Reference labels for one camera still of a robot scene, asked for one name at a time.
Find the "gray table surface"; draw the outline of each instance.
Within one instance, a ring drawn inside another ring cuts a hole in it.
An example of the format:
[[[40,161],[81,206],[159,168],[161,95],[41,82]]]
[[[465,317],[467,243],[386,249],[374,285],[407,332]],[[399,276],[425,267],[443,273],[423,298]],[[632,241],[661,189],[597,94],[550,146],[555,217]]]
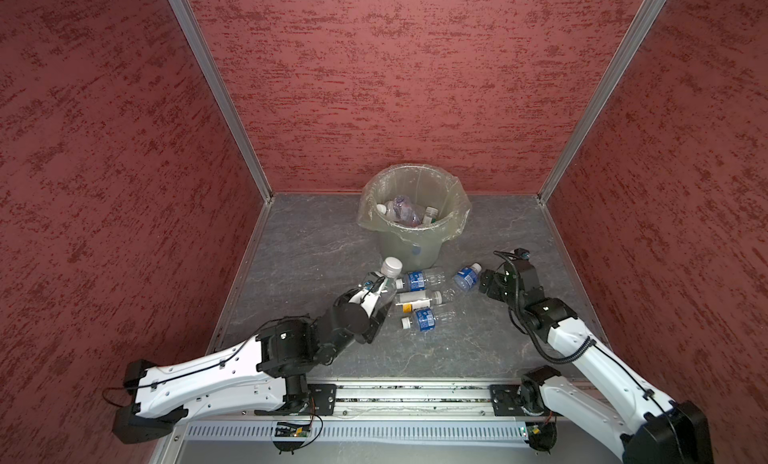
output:
[[[497,267],[494,250],[524,247],[548,296],[570,305],[600,339],[603,330],[576,292],[534,197],[470,196],[463,234],[443,244],[438,266],[455,272],[474,262]],[[334,299],[382,261],[374,232],[356,223],[359,196],[279,194],[246,284],[226,329],[225,345],[268,319],[325,312]],[[456,315],[427,333],[405,330],[392,307],[371,345],[353,343],[310,378],[517,379],[545,364],[527,336],[509,322],[506,305],[477,292],[454,303]],[[581,377],[572,365],[564,376]]]

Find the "bottle cap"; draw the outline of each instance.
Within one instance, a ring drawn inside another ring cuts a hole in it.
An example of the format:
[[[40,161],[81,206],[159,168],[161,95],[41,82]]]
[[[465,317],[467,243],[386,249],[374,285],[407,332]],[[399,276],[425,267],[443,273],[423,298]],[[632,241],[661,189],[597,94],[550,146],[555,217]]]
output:
[[[397,257],[388,257],[382,264],[382,274],[390,279],[396,279],[402,272],[402,262]]]

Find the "red wall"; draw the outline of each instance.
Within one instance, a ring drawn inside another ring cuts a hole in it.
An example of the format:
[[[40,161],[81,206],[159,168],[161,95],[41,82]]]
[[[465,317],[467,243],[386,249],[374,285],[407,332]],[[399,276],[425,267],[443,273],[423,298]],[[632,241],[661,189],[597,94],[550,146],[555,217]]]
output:
[[[669,0],[550,207],[609,341],[768,462],[768,0]]]
[[[190,0],[270,184],[536,193],[642,0]]]
[[[0,46],[0,461],[143,462],[101,388],[205,351],[258,192],[166,0],[0,0]]]

